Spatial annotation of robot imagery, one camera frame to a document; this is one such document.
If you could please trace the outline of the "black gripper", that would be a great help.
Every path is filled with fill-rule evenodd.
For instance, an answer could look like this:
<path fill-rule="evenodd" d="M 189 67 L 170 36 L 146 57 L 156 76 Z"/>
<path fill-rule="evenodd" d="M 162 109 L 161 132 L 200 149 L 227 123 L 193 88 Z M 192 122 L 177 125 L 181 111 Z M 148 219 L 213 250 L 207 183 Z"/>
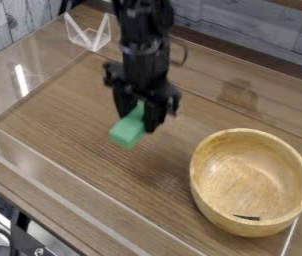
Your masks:
<path fill-rule="evenodd" d="M 168 80 L 169 47 L 142 55 L 122 54 L 121 62 L 105 62 L 104 84 L 112 88 L 118 117 L 129 114 L 138 100 L 144 105 L 144 128 L 153 133 L 165 115 L 174 115 L 181 93 Z"/>

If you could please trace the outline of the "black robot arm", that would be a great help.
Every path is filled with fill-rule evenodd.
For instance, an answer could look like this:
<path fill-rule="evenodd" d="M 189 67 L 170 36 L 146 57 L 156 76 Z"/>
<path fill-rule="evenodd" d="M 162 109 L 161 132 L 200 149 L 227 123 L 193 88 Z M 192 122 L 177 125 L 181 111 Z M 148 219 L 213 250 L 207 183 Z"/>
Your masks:
<path fill-rule="evenodd" d="M 105 62 L 104 84 L 112 88 L 120 118 L 137 101 L 146 133 L 153 133 L 168 114 L 174 115 L 181 93 L 168 80 L 173 12 L 169 0 L 112 0 L 120 28 L 121 62 Z"/>

